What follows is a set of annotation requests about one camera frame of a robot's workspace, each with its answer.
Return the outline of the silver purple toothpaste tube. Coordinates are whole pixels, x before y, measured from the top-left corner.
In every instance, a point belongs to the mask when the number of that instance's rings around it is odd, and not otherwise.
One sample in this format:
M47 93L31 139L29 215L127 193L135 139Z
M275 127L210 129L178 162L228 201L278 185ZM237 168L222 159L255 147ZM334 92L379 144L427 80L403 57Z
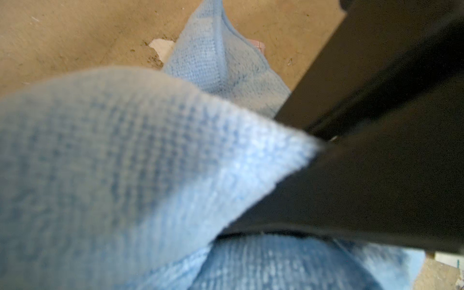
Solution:
M255 48L257 48L263 55L265 54L266 46L263 42L253 39L248 39L248 42L251 43Z

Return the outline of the blue microfiber cloth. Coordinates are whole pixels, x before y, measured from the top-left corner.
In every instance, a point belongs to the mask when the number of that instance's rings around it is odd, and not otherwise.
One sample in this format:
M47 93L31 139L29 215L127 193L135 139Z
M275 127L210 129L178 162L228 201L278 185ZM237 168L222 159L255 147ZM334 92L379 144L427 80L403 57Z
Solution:
M161 71L111 67L1 100L4 290L409 290L422 250L220 232L321 143L221 1Z

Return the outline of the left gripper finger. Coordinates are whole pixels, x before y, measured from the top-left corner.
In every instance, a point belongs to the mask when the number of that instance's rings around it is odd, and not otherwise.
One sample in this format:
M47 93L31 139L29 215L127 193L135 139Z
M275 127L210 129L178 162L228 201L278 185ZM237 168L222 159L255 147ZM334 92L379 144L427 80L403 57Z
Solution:
M327 141L221 236L282 233L464 251L464 4L342 1L275 116Z

